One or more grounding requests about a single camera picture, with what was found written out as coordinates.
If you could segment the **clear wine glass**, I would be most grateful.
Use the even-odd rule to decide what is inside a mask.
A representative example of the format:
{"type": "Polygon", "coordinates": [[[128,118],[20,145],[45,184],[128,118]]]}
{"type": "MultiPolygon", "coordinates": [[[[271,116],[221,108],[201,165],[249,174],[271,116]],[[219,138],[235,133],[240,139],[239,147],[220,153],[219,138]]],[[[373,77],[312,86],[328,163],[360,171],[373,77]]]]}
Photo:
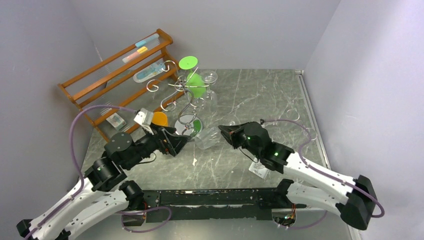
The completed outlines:
{"type": "Polygon", "coordinates": [[[211,89],[211,86],[217,82],[218,74],[213,70],[203,70],[200,73],[200,76],[202,77],[203,83],[206,86],[206,91],[204,92],[202,98],[211,109],[217,107],[218,97],[217,94],[211,89]]]}
{"type": "Polygon", "coordinates": [[[201,150],[209,149],[217,145],[220,141],[221,131],[216,126],[202,129],[189,140],[189,142],[193,142],[201,150]]]}

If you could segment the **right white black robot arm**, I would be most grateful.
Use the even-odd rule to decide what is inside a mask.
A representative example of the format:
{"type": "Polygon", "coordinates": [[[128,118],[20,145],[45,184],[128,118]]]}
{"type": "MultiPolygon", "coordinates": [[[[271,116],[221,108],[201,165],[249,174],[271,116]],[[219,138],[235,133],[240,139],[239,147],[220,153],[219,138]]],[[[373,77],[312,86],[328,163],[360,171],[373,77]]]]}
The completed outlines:
{"type": "Polygon", "coordinates": [[[275,193],[280,207],[293,204],[310,205],[340,216],[342,221],[357,230],[366,230],[378,205],[371,180],[332,171],[301,155],[301,151],[275,142],[258,122],[239,125],[219,125],[224,139],[234,149],[245,149],[271,171],[288,174],[307,182],[305,186],[283,179],[275,193]]]}

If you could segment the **green plastic wine glass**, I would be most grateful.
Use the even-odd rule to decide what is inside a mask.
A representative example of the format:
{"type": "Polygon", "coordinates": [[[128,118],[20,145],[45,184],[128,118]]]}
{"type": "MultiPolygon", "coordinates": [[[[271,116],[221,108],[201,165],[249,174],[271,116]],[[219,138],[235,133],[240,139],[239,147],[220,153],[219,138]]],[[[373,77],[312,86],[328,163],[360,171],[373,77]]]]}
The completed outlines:
{"type": "Polygon", "coordinates": [[[187,89],[195,98],[201,98],[207,89],[199,74],[199,60],[192,55],[185,56],[178,62],[178,66],[182,70],[181,78],[187,89]]]}

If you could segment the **orange plastic wine glass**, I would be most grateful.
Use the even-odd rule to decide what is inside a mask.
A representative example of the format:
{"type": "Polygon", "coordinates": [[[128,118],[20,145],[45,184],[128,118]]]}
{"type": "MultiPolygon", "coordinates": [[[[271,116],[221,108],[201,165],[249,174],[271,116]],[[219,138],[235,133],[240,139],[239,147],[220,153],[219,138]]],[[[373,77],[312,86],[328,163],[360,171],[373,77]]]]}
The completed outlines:
{"type": "Polygon", "coordinates": [[[161,111],[156,111],[156,112],[153,113],[151,123],[155,124],[157,126],[162,126],[162,127],[168,127],[169,126],[169,121],[168,121],[167,115],[164,112],[161,112],[161,111]]]}

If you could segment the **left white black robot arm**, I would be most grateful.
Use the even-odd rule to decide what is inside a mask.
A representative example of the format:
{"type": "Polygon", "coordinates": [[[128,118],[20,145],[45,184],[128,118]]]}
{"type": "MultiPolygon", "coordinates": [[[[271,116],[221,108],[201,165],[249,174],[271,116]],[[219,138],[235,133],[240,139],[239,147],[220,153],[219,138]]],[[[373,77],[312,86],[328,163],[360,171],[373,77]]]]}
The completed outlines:
{"type": "Polygon", "coordinates": [[[141,164],[155,151],[175,157],[191,141],[173,127],[153,125],[152,131],[134,141],[126,132],[116,133],[97,159],[61,200],[34,219],[23,219],[17,231],[26,240],[75,240],[105,218],[120,211],[145,211],[144,192],[126,170],[141,164]]]}

